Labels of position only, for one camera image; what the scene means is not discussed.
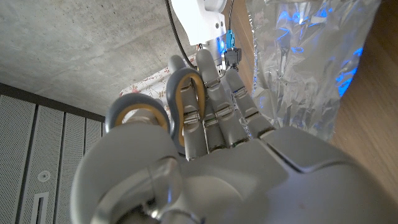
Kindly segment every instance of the blue connector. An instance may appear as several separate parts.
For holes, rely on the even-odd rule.
[[[232,30],[228,30],[226,32],[226,48],[235,48],[235,34],[232,32]]]

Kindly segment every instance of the gray plastic handle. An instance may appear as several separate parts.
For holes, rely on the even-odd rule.
[[[109,108],[105,116],[105,131],[108,133],[112,128],[121,125],[125,115],[136,109],[151,111],[158,123],[170,133],[170,121],[163,106],[150,96],[142,93],[130,93],[118,98]]]

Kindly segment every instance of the robotic hand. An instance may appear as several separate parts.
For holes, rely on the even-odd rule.
[[[197,62],[170,59],[171,125],[149,96],[115,101],[75,174],[74,224],[396,223],[397,205],[359,164],[303,131],[275,130],[230,69],[248,138],[209,51]]]

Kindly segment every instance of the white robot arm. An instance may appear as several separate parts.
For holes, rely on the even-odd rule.
[[[190,45],[202,44],[226,33],[222,11],[226,0],[172,0],[173,9]]]

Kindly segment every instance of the scissor handle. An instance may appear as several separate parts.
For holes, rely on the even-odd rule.
[[[199,115],[203,119],[205,114],[205,87],[199,73],[192,68],[181,68],[175,71],[167,82],[166,98],[169,104],[170,113],[173,119],[171,138],[178,152],[185,154],[185,142],[182,136],[182,128],[184,124],[184,114],[182,105],[181,88],[187,79],[191,78],[196,86],[196,94],[198,97]]]
[[[151,111],[159,125],[170,133],[170,121],[163,106],[150,96],[142,93],[130,93],[118,98],[110,107],[105,116],[105,131],[121,125],[125,115],[136,109]]]

